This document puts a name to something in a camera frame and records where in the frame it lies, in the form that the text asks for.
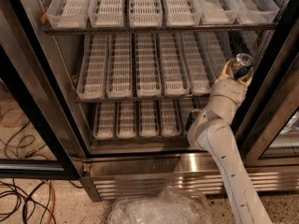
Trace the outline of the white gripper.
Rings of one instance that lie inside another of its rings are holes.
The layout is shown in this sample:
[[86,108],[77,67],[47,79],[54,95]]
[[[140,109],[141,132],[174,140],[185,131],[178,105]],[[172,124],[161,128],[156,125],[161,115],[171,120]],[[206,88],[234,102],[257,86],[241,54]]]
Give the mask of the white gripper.
[[212,87],[209,101],[207,104],[207,116],[209,119],[223,119],[231,124],[237,109],[242,105],[246,98],[247,87],[250,85],[254,69],[249,71],[236,82],[231,68],[232,60],[229,60],[216,79]]

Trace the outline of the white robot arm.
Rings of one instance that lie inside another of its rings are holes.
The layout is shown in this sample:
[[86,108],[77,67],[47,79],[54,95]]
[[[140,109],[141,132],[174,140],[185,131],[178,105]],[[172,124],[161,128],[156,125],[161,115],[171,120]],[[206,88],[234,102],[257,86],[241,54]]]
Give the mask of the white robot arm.
[[199,150],[207,151],[216,162],[232,207],[236,224],[272,224],[240,157],[231,129],[237,109],[246,98],[253,69],[242,75],[244,66],[228,61],[216,79],[207,105],[197,112],[187,139]]

